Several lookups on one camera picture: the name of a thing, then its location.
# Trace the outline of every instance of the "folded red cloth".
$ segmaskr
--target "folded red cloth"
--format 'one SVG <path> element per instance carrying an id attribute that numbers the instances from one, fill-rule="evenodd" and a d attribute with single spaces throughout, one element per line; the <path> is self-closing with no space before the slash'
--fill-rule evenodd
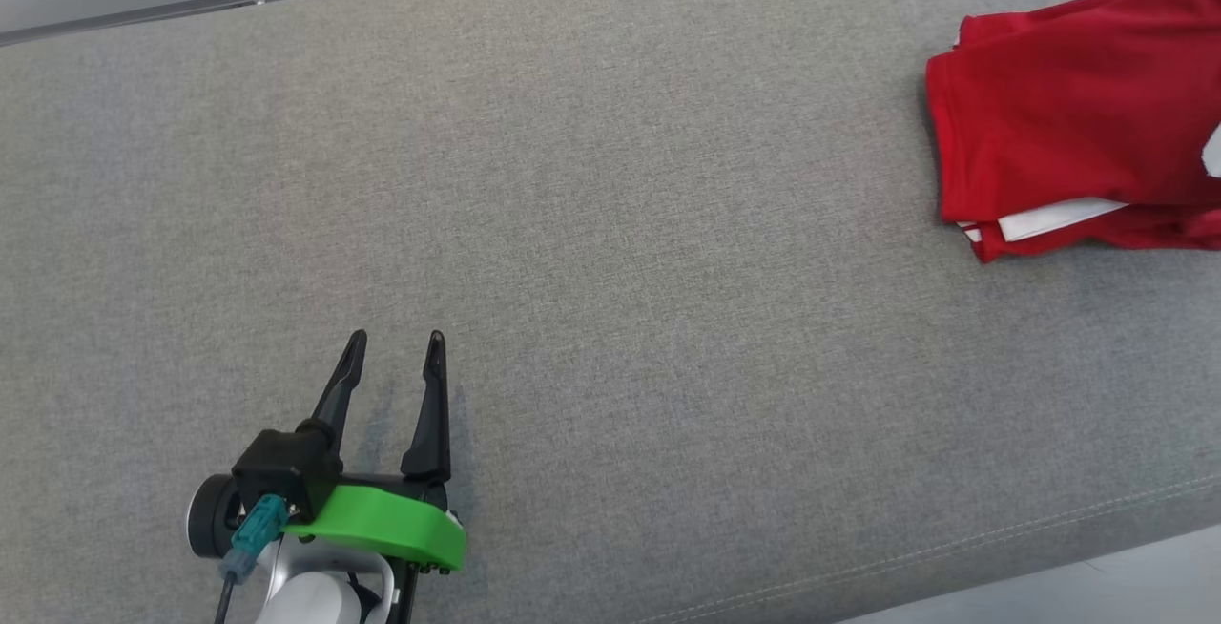
<path id="1" fill-rule="evenodd" d="M 943 217 L 977 220 L 983 261 L 1081 238 L 1221 247 L 1221 181 L 1200 151 L 1221 123 L 1221 0 L 1077 0 L 974 16 L 929 62 Z M 1133 203 L 1005 241 L 996 220 L 1065 199 Z"/>

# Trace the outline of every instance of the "green plastic mount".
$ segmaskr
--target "green plastic mount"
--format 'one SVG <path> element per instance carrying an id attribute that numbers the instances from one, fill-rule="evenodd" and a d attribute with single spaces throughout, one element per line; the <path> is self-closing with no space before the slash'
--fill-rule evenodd
<path id="1" fill-rule="evenodd" d="M 436 507 L 372 486 L 337 486 L 311 524 L 284 534 L 317 536 L 342 546 L 441 569 L 462 569 L 466 532 Z"/>

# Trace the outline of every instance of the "gray upholstery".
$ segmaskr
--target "gray upholstery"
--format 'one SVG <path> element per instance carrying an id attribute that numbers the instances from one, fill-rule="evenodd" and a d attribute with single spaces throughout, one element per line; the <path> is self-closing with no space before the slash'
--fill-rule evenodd
<path id="1" fill-rule="evenodd" d="M 1221 521 L 1221 258 L 980 267 L 924 60 L 1061 0 L 297 0 L 0 50 L 5 622 L 201 622 L 182 512 L 449 342 L 424 623 L 832 622 Z M 242 589 L 233 622 L 256 611 Z"/>

